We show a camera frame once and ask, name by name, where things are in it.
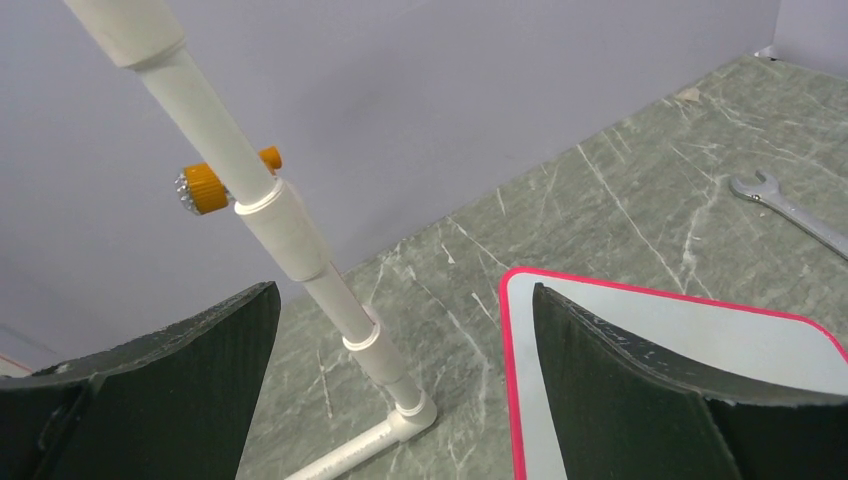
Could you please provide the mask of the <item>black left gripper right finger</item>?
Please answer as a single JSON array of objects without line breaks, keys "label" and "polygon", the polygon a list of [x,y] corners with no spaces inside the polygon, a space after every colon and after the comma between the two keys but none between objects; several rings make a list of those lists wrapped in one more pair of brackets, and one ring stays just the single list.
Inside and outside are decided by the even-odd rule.
[{"label": "black left gripper right finger", "polygon": [[534,330],[571,479],[843,479],[847,399],[675,353],[537,284]]}]

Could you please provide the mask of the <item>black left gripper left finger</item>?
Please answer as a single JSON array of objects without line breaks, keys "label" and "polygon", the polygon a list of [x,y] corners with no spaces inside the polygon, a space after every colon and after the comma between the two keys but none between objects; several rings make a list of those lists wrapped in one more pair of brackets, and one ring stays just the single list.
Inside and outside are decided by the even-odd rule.
[{"label": "black left gripper left finger", "polygon": [[272,282],[111,349],[1,382],[5,479],[232,479],[281,301]]}]

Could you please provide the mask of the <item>red framed whiteboard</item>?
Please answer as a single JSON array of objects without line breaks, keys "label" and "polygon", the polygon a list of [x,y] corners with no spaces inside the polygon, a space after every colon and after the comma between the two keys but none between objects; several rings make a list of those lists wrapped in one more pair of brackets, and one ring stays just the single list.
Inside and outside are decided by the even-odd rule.
[{"label": "red framed whiteboard", "polygon": [[847,352],[818,323],[791,313],[521,267],[500,283],[514,476],[563,479],[533,319],[546,286],[611,324],[702,364],[788,387],[844,395]]}]

